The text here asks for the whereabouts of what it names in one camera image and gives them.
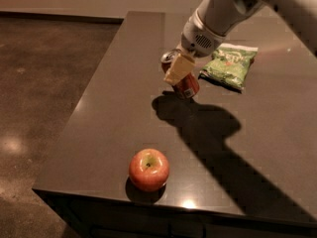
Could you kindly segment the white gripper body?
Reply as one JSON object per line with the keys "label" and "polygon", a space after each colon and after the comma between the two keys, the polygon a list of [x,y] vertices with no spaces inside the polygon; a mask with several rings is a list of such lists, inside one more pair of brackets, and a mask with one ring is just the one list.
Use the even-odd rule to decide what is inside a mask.
{"label": "white gripper body", "polygon": [[217,17],[216,9],[196,9],[183,27],[179,47],[196,58],[211,55],[226,37]]}

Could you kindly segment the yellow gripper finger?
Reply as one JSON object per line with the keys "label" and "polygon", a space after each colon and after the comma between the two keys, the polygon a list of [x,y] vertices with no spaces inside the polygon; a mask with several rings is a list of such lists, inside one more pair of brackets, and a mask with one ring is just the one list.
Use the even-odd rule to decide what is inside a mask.
{"label": "yellow gripper finger", "polygon": [[167,54],[162,61],[168,65],[164,81],[172,86],[177,85],[192,73],[195,67],[195,61],[192,57],[178,52]]}

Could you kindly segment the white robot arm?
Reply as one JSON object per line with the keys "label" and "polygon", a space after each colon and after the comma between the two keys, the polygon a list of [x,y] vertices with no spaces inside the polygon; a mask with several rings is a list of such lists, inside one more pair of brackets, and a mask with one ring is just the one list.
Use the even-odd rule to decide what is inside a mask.
{"label": "white robot arm", "polygon": [[317,0],[203,0],[183,27],[164,81],[176,85],[190,74],[197,58],[211,55],[236,25],[263,6],[273,10],[312,53],[317,53]]}

